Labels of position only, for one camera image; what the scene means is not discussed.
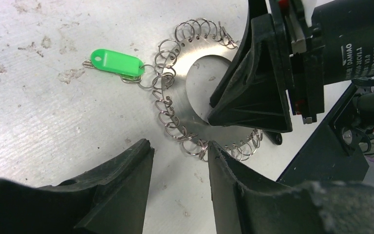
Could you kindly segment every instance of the tabletop surface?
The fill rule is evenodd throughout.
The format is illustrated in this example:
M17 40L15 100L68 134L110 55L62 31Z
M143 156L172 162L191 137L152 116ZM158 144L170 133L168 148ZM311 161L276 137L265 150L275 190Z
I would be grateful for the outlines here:
M178 23L200 17L241 39L247 1L0 0L0 177L57 185L146 138L156 154L144 233L215 233L208 166L166 135L151 92L81 65L98 48L152 63ZM203 58L192 92L214 88L226 68ZM325 86L326 113L348 85ZM318 126L292 123L281 146L265 139L245 164L276 180Z

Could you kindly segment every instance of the stained surface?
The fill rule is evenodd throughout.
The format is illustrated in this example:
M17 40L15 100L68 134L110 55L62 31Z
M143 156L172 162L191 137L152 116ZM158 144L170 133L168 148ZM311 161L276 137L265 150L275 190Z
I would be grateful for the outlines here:
M207 164L166 135L150 92L81 63L98 48L151 63L190 18L220 20L240 39L246 13L245 0L0 0L0 177L57 185L147 138L156 156L144 233L215 233ZM326 111L346 87L325 87ZM282 146L264 140L246 164L275 180L317 126L292 121Z

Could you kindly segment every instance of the silver ring plate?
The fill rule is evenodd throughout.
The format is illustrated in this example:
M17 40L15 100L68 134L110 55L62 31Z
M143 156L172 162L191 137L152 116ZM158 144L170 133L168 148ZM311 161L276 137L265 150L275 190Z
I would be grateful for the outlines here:
M182 126L185 126L188 133L198 134L198 137L193 139L194 143L197 144L198 140L202 139L205 141L215 140L222 146L231 146L233 143L240 145L241 140L243 142L249 141L247 136L251 134L253 129L239 126L211 126L196 114L187 97L187 73L193 63L202 57L210 55L220 56L231 62L236 55L237 49L227 48L215 41L212 36L209 35L208 39L200 37L200 39L194 39L192 42L189 42L187 38L179 42L181 51L177 57L177 62L172 67L177 73L174 77L174 84L170 88L163 90L163 95L172 98L172 107L174 107L176 116L180 120L178 129L182 131ZM173 64L173 60L168 58L166 64ZM166 68L163 72L172 71ZM166 79L162 79L162 87L165 85Z

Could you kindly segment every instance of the round metal plate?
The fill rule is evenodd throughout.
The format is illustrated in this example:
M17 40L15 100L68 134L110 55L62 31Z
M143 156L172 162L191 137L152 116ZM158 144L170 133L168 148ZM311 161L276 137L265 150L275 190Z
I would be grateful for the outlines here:
M236 55L236 49L229 49L226 46L221 45L219 42L213 40L211 36L208 39L200 37L199 40L195 39L193 42L189 42L188 39L184 39L179 42L181 46L181 52L177 57L177 62L173 66L176 71L174 84L163 91L164 96L170 96L173 101L172 107L175 110L175 116L180 119L180 127L185 126L188 133L196 133L196 137L193 141L197 143L198 139L202 140L215 140L220 145L231 146L233 143L239 145L240 141L248 142L247 136L250 135L253 129L239 127L239 126L211 126L202 120L191 107L191 104L187 97L186 80L187 73L192 67L193 63L198 59L205 56L221 56L230 62ZM166 64L172 64L173 61L168 58ZM170 69L164 69L164 72L172 72ZM166 80L162 79L162 87L166 84Z

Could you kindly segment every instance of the green key tag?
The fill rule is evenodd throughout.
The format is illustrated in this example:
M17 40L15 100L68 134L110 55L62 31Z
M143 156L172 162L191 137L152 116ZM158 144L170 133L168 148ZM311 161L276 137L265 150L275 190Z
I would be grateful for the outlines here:
M144 64L139 58L112 50L95 50L91 62L99 70L129 77L139 77L144 73L144 68L141 68Z

